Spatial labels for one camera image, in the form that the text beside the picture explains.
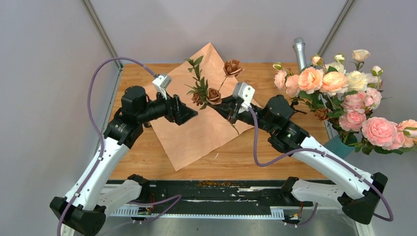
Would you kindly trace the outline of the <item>brown kraft wrapping paper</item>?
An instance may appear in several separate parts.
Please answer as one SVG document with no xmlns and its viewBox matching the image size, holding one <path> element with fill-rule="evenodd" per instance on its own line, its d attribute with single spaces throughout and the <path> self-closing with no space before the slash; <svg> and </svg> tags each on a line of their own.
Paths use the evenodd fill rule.
<svg viewBox="0 0 417 236">
<path fill-rule="evenodd" d="M 212 43 L 208 43 L 190 59 L 197 59 L 200 56 L 204 56 L 200 64 L 202 76 L 208 79 L 210 87 L 219 88 L 224 79 L 224 61 Z M 196 110 L 198 115 L 180 126 L 170 123 L 164 118 L 151 121 L 152 128 L 176 171 L 206 156 L 233 140 L 239 134 L 252 128 L 251 125 L 241 121 L 231 125 L 211 107 L 207 106 L 200 110 L 201 106 L 192 103 L 192 96 L 187 95 L 191 88 L 185 84 L 195 86 L 195 80 L 192 78 L 194 73 L 190 73 L 188 68 L 190 68 L 190 65 L 185 61 L 168 73 L 172 81 L 166 91 L 169 95 L 177 94 L 180 100 L 188 107 Z M 235 77 L 228 78 L 220 90 L 221 97 L 226 98 L 231 95 L 237 83 Z"/>
</svg>

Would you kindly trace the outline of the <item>peach roses stem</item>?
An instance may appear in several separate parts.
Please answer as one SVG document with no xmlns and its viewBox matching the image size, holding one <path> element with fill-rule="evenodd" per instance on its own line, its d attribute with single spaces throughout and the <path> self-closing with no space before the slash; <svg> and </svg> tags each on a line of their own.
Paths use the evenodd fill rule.
<svg viewBox="0 0 417 236">
<path fill-rule="evenodd" d="M 305 68 L 298 76 L 298 88 L 307 94 L 316 91 L 335 96 L 348 90 L 348 79 L 343 58 L 325 64 L 322 57 L 316 55 L 311 58 L 311 66 Z"/>
<path fill-rule="evenodd" d="M 285 68 L 282 63 L 273 64 L 273 68 L 277 70 L 274 76 L 275 86 L 290 97 L 297 97 L 300 89 L 298 85 L 299 75 L 294 74 L 289 68 Z"/>
</svg>

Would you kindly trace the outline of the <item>dried brown roses stem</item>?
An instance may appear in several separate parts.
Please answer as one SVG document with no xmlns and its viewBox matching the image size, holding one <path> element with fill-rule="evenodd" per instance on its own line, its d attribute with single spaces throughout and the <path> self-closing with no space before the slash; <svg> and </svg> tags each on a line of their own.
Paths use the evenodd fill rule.
<svg viewBox="0 0 417 236">
<path fill-rule="evenodd" d="M 314 112 L 314 116 L 317 120 L 325 121 L 329 119 L 329 112 L 330 110 L 328 108 L 319 108 Z"/>
</svg>

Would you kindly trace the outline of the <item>pink roses stem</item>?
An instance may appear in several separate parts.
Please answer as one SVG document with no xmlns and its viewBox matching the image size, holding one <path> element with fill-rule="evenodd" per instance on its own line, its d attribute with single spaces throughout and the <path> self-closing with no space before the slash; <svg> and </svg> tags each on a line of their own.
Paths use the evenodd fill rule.
<svg viewBox="0 0 417 236">
<path fill-rule="evenodd" d="M 341 107 L 344 114 L 339 118 L 339 125 L 344 131 L 359 131 L 367 120 L 366 114 L 379 107 L 381 93 L 375 88 L 367 88 L 355 94 L 346 95 Z"/>
</svg>

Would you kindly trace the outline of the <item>white roses stem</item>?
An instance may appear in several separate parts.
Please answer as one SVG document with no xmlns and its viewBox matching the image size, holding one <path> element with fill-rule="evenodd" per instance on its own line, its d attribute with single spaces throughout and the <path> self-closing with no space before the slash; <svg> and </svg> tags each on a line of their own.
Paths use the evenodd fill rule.
<svg viewBox="0 0 417 236">
<path fill-rule="evenodd" d="M 367 85 L 369 84 L 367 76 L 360 70 L 354 70 L 347 73 L 344 66 L 345 57 L 343 54 L 337 54 L 334 56 L 334 62 L 324 65 L 326 72 L 332 67 L 337 72 L 342 73 L 347 79 L 347 91 L 366 91 Z"/>
</svg>

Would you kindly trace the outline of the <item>single rose stem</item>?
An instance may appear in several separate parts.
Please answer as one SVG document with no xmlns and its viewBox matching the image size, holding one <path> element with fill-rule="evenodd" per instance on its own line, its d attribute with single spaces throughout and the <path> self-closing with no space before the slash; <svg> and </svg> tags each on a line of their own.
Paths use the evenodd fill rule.
<svg viewBox="0 0 417 236">
<path fill-rule="evenodd" d="M 352 59 L 356 66 L 356 70 L 359 71 L 364 65 L 364 61 L 370 57 L 370 52 L 365 49 L 353 50 Z"/>
</svg>

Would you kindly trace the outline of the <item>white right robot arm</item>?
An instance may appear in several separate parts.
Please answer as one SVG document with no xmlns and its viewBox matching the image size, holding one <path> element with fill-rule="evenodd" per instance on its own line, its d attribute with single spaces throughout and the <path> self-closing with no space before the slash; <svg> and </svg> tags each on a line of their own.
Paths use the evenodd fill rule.
<svg viewBox="0 0 417 236">
<path fill-rule="evenodd" d="M 320 144 L 306 130 L 291 121 L 293 107 L 282 95 L 269 99 L 260 108 L 246 105 L 241 98 L 228 96 L 213 109 L 229 123 L 242 121 L 269 133 L 268 142 L 281 154 L 290 156 L 314 168 L 329 180 L 329 184 L 289 177 L 281 188 L 281 199 L 287 205 L 313 202 L 340 208 L 352 220 L 368 225 L 376 216 L 379 202 L 387 205 L 383 190 L 387 177 L 370 174 L 349 164 Z"/>
</svg>

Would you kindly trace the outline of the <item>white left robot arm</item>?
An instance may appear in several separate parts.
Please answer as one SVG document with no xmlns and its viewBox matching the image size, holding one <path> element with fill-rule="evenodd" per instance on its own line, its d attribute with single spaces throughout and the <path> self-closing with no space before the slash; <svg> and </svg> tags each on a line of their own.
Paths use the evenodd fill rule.
<svg viewBox="0 0 417 236">
<path fill-rule="evenodd" d="M 104 133 L 99 133 L 100 146 L 90 164 L 64 197 L 54 197 L 50 208 L 59 220 L 57 235 L 67 225 L 85 236 L 95 236 L 106 218 L 129 202 L 153 206 L 149 181 L 133 174 L 121 185 L 102 195 L 109 176 L 143 133 L 144 124 L 164 117 L 177 125 L 185 124 L 198 112 L 181 102 L 178 95 L 158 92 L 150 100 L 141 86 L 132 86 L 121 97 L 121 107 Z"/>
</svg>

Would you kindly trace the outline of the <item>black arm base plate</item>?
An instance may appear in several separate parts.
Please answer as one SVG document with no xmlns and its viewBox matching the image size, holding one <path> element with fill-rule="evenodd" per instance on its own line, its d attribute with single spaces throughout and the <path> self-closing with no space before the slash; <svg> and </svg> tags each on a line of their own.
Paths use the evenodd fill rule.
<svg viewBox="0 0 417 236">
<path fill-rule="evenodd" d="M 151 180 L 138 203 L 158 203 L 161 213 L 180 195 L 168 213 L 188 214 L 269 214 L 270 207 L 299 211 L 313 207 L 282 192 L 282 180 Z"/>
</svg>

